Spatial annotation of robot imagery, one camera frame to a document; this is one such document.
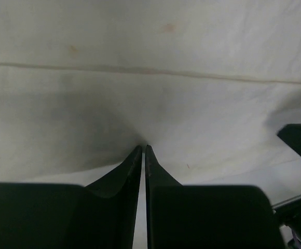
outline white surface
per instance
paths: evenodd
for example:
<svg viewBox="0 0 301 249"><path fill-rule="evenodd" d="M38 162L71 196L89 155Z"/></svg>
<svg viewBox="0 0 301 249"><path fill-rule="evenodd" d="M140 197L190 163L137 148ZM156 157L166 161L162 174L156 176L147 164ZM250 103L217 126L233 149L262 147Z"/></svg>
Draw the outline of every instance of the white surface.
<svg viewBox="0 0 301 249"><path fill-rule="evenodd" d="M0 0L0 181L89 184L149 143L184 184L276 203L301 193L290 122L301 1Z"/></svg>

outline brown spot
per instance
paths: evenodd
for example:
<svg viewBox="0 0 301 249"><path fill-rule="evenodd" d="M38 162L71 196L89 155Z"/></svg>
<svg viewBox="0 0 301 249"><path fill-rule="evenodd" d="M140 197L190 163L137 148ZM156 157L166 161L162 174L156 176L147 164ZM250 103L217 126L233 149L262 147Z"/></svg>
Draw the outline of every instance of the brown spot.
<svg viewBox="0 0 301 249"><path fill-rule="evenodd" d="M75 47L75 46L73 46L73 45L70 45L69 46L69 54L70 54L70 56L74 59L74 58L76 58L77 57L77 55L78 55L78 49Z"/></svg>
<svg viewBox="0 0 301 249"><path fill-rule="evenodd" d="M168 23L160 29L160 33L174 33L175 30L176 30L176 25L172 23Z"/></svg>

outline white fabric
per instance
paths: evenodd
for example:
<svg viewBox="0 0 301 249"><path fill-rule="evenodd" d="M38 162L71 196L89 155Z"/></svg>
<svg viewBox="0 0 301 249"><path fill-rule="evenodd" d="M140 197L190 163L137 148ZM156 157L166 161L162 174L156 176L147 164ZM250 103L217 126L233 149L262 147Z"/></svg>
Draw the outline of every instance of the white fabric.
<svg viewBox="0 0 301 249"><path fill-rule="evenodd" d="M149 143L184 184L277 203L301 193L291 122L301 1L0 0L0 181L86 185Z"/></svg>

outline stain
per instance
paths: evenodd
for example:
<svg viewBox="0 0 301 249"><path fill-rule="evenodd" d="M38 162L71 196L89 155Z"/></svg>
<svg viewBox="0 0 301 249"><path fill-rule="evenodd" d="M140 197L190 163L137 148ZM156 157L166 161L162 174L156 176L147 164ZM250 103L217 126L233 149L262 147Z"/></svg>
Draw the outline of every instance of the stain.
<svg viewBox="0 0 301 249"><path fill-rule="evenodd" d="M69 54L70 54L71 58L73 58L73 59L77 58L78 53L79 53L79 50L75 46L73 46L73 45L69 46Z"/></svg>
<svg viewBox="0 0 301 249"><path fill-rule="evenodd" d="M176 31L176 25L168 23L160 29L160 33L174 33Z"/></svg>

